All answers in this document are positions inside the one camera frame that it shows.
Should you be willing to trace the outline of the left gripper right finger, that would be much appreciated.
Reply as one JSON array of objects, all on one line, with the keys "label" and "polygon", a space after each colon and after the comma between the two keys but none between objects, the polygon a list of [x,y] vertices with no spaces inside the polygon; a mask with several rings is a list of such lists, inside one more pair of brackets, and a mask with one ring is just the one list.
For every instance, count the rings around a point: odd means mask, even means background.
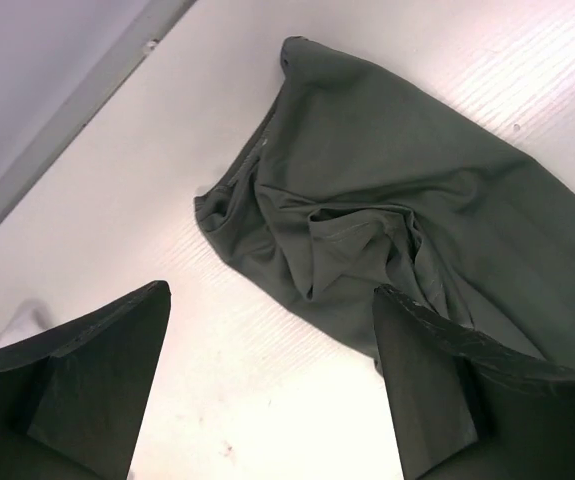
[{"label": "left gripper right finger", "polygon": [[381,286],[373,317],[407,479],[575,479],[575,370]]}]

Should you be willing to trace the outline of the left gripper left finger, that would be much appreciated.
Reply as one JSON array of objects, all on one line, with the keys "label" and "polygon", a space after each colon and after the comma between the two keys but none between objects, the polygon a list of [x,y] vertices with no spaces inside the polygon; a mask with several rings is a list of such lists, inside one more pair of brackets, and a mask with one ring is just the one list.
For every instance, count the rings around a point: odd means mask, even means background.
[{"label": "left gripper left finger", "polygon": [[167,282],[0,348],[0,479],[125,479],[171,310]]}]

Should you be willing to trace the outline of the white t shirt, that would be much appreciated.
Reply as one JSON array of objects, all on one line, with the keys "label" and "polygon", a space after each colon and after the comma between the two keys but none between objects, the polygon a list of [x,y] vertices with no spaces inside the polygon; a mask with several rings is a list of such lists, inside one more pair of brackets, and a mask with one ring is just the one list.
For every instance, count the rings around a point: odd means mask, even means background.
[{"label": "white t shirt", "polygon": [[45,301],[27,299],[12,313],[0,316],[0,348],[36,336],[59,324],[57,316]]}]

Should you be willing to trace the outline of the grey t shirt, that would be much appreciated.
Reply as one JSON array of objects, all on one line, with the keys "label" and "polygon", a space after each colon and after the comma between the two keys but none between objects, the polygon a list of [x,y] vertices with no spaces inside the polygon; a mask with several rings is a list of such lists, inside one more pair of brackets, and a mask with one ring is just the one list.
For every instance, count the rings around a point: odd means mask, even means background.
[{"label": "grey t shirt", "polygon": [[369,357],[387,284],[575,368],[575,194],[403,78],[302,37],[222,179],[195,199],[220,259]]}]

